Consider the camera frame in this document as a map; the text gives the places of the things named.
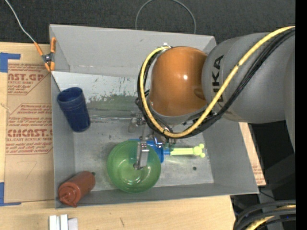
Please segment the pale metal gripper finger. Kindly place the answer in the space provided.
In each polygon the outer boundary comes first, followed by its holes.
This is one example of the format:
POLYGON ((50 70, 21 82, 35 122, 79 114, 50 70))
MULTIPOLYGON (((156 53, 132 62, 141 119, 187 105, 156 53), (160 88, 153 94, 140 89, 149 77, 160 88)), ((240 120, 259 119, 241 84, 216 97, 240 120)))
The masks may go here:
POLYGON ((128 132, 135 132, 136 128, 145 124, 145 119, 142 114, 132 114, 128 126, 128 132))
POLYGON ((134 169, 140 170, 146 167, 149 156, 149 148, 147 147, 147 143, 145 141, 138 142, 136 155, 137 160, 133 165, 134 169))

